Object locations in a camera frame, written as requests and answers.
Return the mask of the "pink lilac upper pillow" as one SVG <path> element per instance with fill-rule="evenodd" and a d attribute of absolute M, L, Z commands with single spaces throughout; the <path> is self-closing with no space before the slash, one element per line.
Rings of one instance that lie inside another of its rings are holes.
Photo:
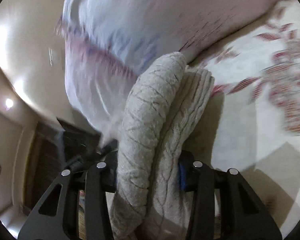
<path fill-rule="evenodd" d="M 64 0 L 58 32 L 80 37 L 136 73 L 174 51 L 203 49 L 267 13 L 280 0 Z"/>

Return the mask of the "pink lilac lower pillow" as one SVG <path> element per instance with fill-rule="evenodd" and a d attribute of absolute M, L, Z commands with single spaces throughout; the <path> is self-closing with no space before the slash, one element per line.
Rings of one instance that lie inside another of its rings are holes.
<path fill-rule="evenodd" d="M 137 75 L 110 52 L 75 36 L 65 41 L 69 102 L 101 133 L 99 145 L 121 139 L 126 101 Z"/>

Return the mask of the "floral white bed sheet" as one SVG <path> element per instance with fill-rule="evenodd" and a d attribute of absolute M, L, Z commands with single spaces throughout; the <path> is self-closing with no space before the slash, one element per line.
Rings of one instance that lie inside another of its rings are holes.
<path fill-rule="evenodd" d="M 237 169 L 285 239 L 300 220 L 299 1 L 278 2 L 186 64 L 208 70 L 214 84 L 181 152 L 214 170 Z M 215 190 L 219 239 L 220 207 Z"/>

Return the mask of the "beige knitted sweater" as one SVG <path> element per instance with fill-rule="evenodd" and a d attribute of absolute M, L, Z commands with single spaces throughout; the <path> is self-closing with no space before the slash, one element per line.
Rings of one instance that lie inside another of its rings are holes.
<path fill-rule="evenodd" d="M 115 239 L 184 239 L 192 197 L 179 189 L 183 143 L 200 121 L 214 78 L 182 53 L 156 59 L 126 101 L 110 208 Z"/>

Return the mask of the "white wall switch plate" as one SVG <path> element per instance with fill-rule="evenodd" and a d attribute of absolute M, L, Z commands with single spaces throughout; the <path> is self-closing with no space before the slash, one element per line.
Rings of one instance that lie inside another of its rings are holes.
<path fill-rule="evenodd" d="M 49 52 L 49 63 L 50 66 L 53 67 L 53 50 L 49 47 L 48 52 Z"/>

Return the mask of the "pink lilac pillow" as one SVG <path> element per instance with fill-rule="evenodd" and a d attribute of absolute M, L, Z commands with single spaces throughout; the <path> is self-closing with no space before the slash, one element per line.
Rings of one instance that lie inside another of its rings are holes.
<path fill-rule="evenodd" d="M 64 0 L 58 32 L 80 37 L 136 73 L 174 51 L 203 49 L 267 13 L 280 0 Z"/>
<path fill-rule="evenodd" d="M 75 36 L 65 41 L 69 102 L 101 133 L 99 145 L 121 139 L 126 101 L 137 75 L 110 52 Z"/>

